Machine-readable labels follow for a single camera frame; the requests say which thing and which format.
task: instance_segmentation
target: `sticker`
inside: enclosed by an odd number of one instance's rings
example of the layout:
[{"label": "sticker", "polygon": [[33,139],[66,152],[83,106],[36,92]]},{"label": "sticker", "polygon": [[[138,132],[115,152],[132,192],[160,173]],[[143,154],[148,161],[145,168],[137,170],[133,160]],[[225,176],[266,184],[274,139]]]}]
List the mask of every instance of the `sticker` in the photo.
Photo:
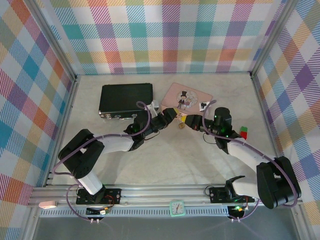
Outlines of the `sticker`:
[{"label": "sticker", "polygon": [[178,109],[189,109],[198,102],[198,96],[194,91],[183,90],[176,96]]}]

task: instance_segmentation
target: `table surface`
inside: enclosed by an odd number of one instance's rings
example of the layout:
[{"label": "table surface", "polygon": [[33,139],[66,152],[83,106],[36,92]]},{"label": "table surface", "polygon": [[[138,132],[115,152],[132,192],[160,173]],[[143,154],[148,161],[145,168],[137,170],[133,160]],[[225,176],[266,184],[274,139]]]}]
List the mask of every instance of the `table surface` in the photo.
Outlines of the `table surface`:
[{"label": "table surface", "polygon": [[[107,84],[133,83],[153,84],[154,99],[159,102],[172,83],[211,94],[217,102],[206,118],[212,118],[217,107],[229,108],[233,129],[239,132],[241,126],[248,127],[247,142],[266,154],[275,154],[247,73],[82,76],[62,146],[81,129],[99,135],[125,130],[132,119],[100,118],[101,88]],[[213,137],[205,137],[208,142],[215,142]],[[61,166],[57,171],[66,170]],[[242,161],[204,142],[203,133],[187,126],[179,129],[176,120],[135,151],[101,155],[93,170],[103,184],[224,184],[235,176],[255,176]],[[54,185],[72,183],[73,179],[61,175],[55,175],[52,181]]]}]

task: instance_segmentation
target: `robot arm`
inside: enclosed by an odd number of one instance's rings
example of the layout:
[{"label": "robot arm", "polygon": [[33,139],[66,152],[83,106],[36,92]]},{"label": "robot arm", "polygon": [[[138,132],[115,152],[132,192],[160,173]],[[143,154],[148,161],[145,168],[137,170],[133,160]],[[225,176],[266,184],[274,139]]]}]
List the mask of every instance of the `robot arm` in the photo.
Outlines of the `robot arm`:
[{"label": "robot arm", "polygon": [[[177,116],[178,110],[175,108],[167,108],[162,113],[157,114],[155,105],[147,106],[151,112],[151,120],[147,129],[135,136],[128,136],[140,132],[145,128],[148,122],[148,112],[140,111],[137,117],[133,120],[121,135],[109,136],[94,140],[85,148],[77,151],[74,155],[68,158],[63,164],[70,171],[70,173],[82,184],[87,192],[92,195],[95,202],[99,202],[104,197],[104,186],[93,172],[93,167],[96,164],[101,154],[112,152],[128,152],[139,148],[146,138],[146,136],[157,133],[166,128]],[[82,129],[59,153],[58,158],[62,160],[70,153],[78,149],[82,144],[97,137],[88,129]]]},{"label": "robot arm", "polygon": [[[205,132],[201,115],[188,115],[181,119],[193,130]],[[283,205],[294,200],[294,194],[289,183],[280,171],[263,156],[259,155],[253,148],[242,144],[245,140],[232,130],[232,118],[229,109],[218,107],[214,112],[214,119],[204,119],[206,128],[216,136],[216,145],[226,154],[230,154],[248,165],[256,173],[256,178],[237,176],[226,181],[225,191],[230,199],[237,196],[250,196],[261,199],[262,203],[269,209]],[[284,156],[268,156],[281,167],[288,175],[297,192],[301,197],[296,175],[290,160]]]}]

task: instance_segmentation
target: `clock face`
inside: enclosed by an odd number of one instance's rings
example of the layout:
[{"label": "clock face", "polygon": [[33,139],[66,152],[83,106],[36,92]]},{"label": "clock face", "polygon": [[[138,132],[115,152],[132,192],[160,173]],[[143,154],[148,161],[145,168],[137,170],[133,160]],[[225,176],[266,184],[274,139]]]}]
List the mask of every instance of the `clock face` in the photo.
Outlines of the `clock face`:
[{"label": "clock face", "polygon": [[185,215],[185,206],[183,201],[172,201],[170,203],[170,212],[172,216]]}]

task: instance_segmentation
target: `plaid wall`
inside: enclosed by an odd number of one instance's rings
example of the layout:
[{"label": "plaid wall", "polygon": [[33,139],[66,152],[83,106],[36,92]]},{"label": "plaid wall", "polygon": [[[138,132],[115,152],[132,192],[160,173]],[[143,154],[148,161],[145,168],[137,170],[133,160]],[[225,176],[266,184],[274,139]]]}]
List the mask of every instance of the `plaid wall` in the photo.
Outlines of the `plaid wall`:
[{"label": "plaid wall", "polygon": [[300,0],[256,81],[320,238],[320,0]]},{"label": "plaid wall", "polygon": [[247,72],[285,0],[37,2],[76,72],[96,75]]},{"label": "plaid wall", "polygon": [[0,0],[0,240],[18,237],[71,81],[22,0]]}]

